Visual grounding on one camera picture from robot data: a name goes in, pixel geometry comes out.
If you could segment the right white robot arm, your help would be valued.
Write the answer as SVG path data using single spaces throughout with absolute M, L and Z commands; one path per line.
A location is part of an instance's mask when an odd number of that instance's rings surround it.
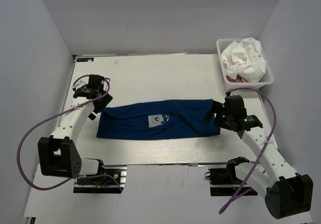
M 237 157 L 219 172 L 211 169 L 208 177 L 212 184 L 239 184 L 232 200 L 247 194 L 242 186 L 248 185 L 264 198 L 275 219 L 310 211 L 312 179 L 299 174 L 268 141 L 262 122 L 257 116 L 247 114 L 241 96 L 228 94 L 224 103 L 213 101 L 204 120 L 213 120 L 218 127 L 236 132 L 257 157 L 254 164 L 245 157 Z

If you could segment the white plastic basket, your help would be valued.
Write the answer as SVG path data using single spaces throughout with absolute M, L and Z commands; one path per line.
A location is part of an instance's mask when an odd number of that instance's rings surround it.
M 238 82 L 230 82 L 227 79 L 221 54 L 233 41 L 240 42 L 241 38 L 226 38 L 226 39 L 218 39 L 216 41 L 216 47 L 217 47 L 218 57 L 219 57 L 219 61 L 220 61 L 220 66 L 221 66 L 221 70 L 222 70 L 222 74 L 223 74 L 224 83 L 225 83 L 225 88 L 227 90 L 236 89 L 238 87 L 248 87 L 251 89 L 259 89 L 265 85 L 272 84 L 274 82 L 274 78 L 273 78 L 273 74 L 271 72 L 268 62 L 266 63 L 266 71 L 265 71 L 264 75 L 262 76 L 262 78 L 258 82 L 238 83 Z

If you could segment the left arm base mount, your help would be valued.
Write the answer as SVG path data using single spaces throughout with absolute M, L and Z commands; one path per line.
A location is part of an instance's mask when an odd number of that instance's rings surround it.
M 73 193 L 85 194 L 120 194 L 126 183 L 126 166 L 103 166 L 101 176 L 95 178 L 77 178 Z

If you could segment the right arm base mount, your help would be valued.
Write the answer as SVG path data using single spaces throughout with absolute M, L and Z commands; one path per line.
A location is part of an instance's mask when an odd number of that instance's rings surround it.
M 231 197 L 242 183 L 238 179 L 232 180 L 223 168 L 208 169 L 204 177 L 209 180 L 212 197 Z

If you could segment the white t shirt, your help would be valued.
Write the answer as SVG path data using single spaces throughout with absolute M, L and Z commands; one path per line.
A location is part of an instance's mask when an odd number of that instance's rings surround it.
M 230 78 L 239 75 L 248 82 L 258 82 L 266 71 L 261 44 L 253 37 L 233 41 L 221 56 L 225 74 Z

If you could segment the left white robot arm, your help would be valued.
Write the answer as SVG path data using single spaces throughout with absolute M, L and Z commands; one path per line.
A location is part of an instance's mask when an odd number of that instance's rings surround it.
M 71 107 L 64 113 L 58 127 L 47 138 L 38 141 L 41 173 L 45 176 L 78 178 L 88 175 L 94 183 L 105 180 L 106 171 L 102 161 L 82 158 L 76 148 L 76 141 L 87 120 L 94 120 L 111 102 L 109 80 L 100 75 L 89 75 L 88 83 L 77 85 Z

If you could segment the blue t shirt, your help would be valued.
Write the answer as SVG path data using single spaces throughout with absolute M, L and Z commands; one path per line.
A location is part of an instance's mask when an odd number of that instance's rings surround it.
M 217 136 L 220 128 L 204 120 L 211 104 L 210 99 L 173 99 L 106 107 L 96 137 L 152 141 Z

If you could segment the blue table label sticker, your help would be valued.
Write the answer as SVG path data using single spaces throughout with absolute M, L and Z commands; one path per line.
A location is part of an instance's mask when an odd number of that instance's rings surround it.
M 84 58 L 77 58 L 76 62 L 93 62 L 94 61 L 94 57 L 84 57 Z

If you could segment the pink t shirt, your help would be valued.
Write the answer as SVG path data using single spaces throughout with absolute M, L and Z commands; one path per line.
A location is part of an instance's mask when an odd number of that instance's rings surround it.
M 234 83 L 247 83 L 248 81 L 241 76 L 237 75 L 236 79 L 230 78 L 229 76 L 226 76 L 227 80 L 229 82 L 234 82 Z

